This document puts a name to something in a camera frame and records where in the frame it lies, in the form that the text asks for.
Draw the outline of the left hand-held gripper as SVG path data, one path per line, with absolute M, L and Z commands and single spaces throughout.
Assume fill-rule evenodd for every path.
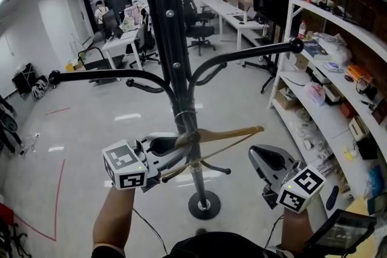
M 175 147 L 178 134 L 154 132 L 129 145 L 120 140 L 102 150 L 105 170 L 117 190 L 141 188 L 144 192 L 160 183 L 161 171 L 171 169 L 190 150 Z

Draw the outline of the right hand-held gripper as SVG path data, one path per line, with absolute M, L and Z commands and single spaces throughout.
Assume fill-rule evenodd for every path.
M 324 176 L 312 165 L 296 161 L 284 149 L 267 144 L 249 148 L 249 160 L 258 176 L 267 184 L 262 193 L 272 208 L 281 205 L 302 213 L 320 194 L 326 183 Z M 281 176 L 270 179 L 270 168 L 289 168 Z

